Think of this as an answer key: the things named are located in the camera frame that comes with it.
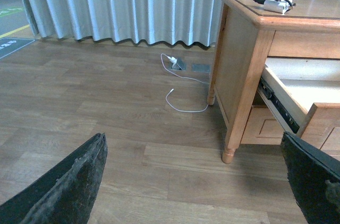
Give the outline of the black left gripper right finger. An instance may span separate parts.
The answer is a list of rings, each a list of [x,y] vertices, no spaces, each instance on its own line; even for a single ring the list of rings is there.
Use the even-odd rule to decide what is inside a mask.
[[[339,223],[339,160],[290,132],[284,132],[280,148],[307,223]]]

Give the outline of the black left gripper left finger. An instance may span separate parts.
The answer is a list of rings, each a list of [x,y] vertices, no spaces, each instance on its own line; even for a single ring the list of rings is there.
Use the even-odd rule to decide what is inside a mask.
[[[1,223],[87,223],[108,155],[95,134],[23,191],[1,204]]]

